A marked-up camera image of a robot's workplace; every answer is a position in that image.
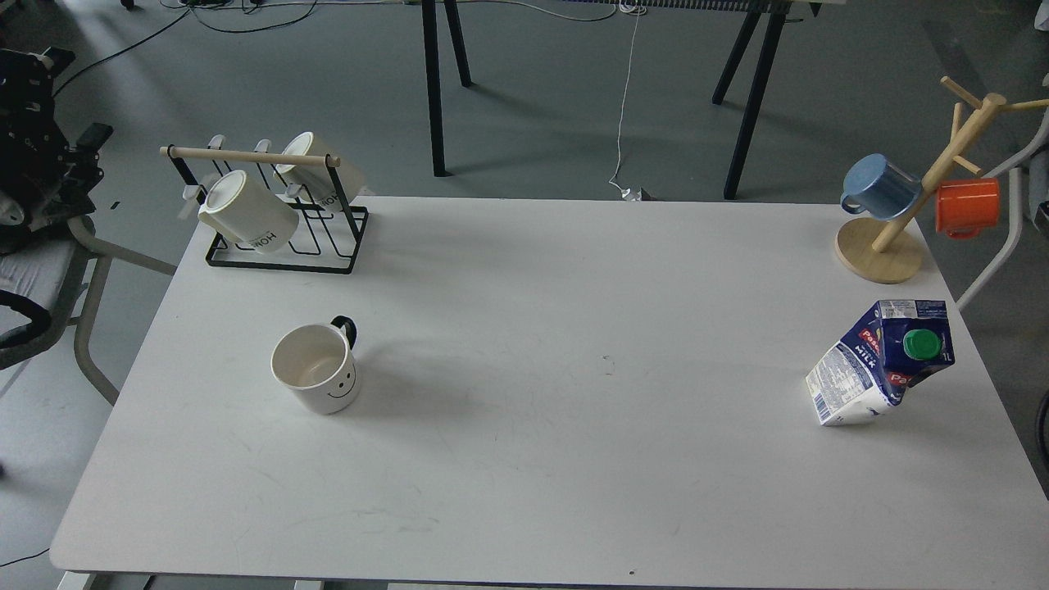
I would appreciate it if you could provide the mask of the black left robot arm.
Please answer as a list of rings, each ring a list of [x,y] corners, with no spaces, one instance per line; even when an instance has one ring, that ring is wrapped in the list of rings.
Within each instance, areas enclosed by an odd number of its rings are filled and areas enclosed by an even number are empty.
[[[93,123],[74,144],[57,126],[53,82],[74,60],[71,50],[1,52],[1,193],[3,255],[41,231],[95,212],[89,197],[104,172],[98,151],[112,135]]]

